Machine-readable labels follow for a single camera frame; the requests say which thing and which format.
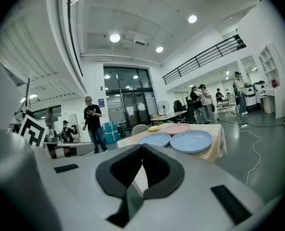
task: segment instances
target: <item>cable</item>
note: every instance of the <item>cable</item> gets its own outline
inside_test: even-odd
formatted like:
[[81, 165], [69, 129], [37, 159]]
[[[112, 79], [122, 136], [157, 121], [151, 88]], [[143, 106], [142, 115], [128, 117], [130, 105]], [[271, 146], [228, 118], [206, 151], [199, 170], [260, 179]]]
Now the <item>cable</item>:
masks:
[[[230, 123], [230, 124], [234, 124], [234, 125], [243, 125], [243, 124], [240, 124], [240, 123], [234, 123], [234, 122], [229, 122], [229, 121], [223, 121], [223, 122], [227, 122], [227, 123]], [[280, 127], [280, 126], [284, 126], [284, 124], [279, 124], [279, 125], [273, 125], [273, 126], [256, 126], [256, 125], [252, 125], [252, 124], [248, 124], [250, 126], [253, 126], [253, 127], [256, 127], [256, 128], [273, 128], [273, 127]]]
[[259, 141], [257, 141], [257, 142], [255, 142], [254, 144], [253, 144], [253, 151], [259, 156], [259, 161], [258, 161], [258, 163], [256, 164], [256, 166], [255, 167], [253, 167], [250, 171], [248, 171], [248, 173], [247, 173], [247, 178], [246, 178], [246, 183], [245, 183], [245, 185], [247, 185], [247, 181], [248, 181], [248, 177], [249, 177], [249, 173], [251, 172], [251, 171], [253, 171], [255, 168], [257, 168], [257, 166], [259, 165], [259, 163], [260, 163], [260, 161], [261, 161], [261, 156], [259, 155], [259, 153], [258, 152], [256, 152], [255, 151], [255, 149], [254, 149], [254, 145], [255, 144], [258, 144], [260, 141], [261, 141], [261, 138], [259, 138], [257, 135], [255, 135], [255, 134], [253, 134], [253, 133], [251, 133], [250, 131], [248, 131], [248, 130], [242, 130], [242, 131], [239, 131], [241, 128], [239, 128], [238, 130], [237, 130], [237, 132], [238, 133], [241, 133], [241, 132], [244, 132], [244, 131], [246, 131], [246, 132], [249, 132], [250, 134], [252, 134], [252, 135], [254, 135], [255, 137], [257, 137], [258, 139], [259, 139]]

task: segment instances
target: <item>pink plate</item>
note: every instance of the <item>pink plate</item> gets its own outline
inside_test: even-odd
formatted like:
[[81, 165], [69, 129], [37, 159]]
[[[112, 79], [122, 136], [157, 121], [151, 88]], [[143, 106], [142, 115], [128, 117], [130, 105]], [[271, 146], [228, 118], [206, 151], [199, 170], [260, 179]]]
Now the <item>pink plate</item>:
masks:
[[174, 124], [171, 125], [167, 128], [165, 128], [163, 131], [165, 133], [168, 133], [171, 136], [176, 135], [177, 133], [182, 133], [185, 132], [187, 130], [190, 130], [190, 125], [187, 123], [178, 123], [178, 124]]

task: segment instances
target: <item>yellow plate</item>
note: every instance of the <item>yellow plate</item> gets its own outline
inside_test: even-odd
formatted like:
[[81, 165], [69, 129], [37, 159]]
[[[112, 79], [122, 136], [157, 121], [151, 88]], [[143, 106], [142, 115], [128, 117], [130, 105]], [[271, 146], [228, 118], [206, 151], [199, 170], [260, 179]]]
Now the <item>yellow plate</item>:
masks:
[[155, 131], [158, 131], [160, 130], [160, 126], [152, 126], [148, 129], [149, 132], [155, 132]]

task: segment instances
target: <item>cap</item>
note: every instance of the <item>cap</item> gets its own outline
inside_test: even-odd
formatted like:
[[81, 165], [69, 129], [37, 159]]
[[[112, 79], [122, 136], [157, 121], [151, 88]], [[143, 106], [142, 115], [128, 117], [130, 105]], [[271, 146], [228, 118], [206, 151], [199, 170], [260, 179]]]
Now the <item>cap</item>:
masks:
[[91, 96], [86, 96], [85, 101], [92, 100]]

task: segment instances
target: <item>black cable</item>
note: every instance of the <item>black cable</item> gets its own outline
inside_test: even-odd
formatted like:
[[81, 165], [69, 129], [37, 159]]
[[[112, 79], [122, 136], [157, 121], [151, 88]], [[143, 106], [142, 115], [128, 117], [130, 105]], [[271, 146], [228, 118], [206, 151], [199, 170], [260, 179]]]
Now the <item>black cable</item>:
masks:
[[[227, 123], [234, 124], [234, 125], [243, 125], [243, 124], [240, 124], [240, 123], [234, 123], [234, 122], [229, 122], [229, 121], [223, 121], [223, 122], [227, 122]], [[284, 124], [274, 125], [274, 126], [255, 126], [255, 125], [252, 125], [252, 124], [248, 124], [248, 125], [256, 127], [256, 128], [273, 128], [273, 127], [284, 126]]]

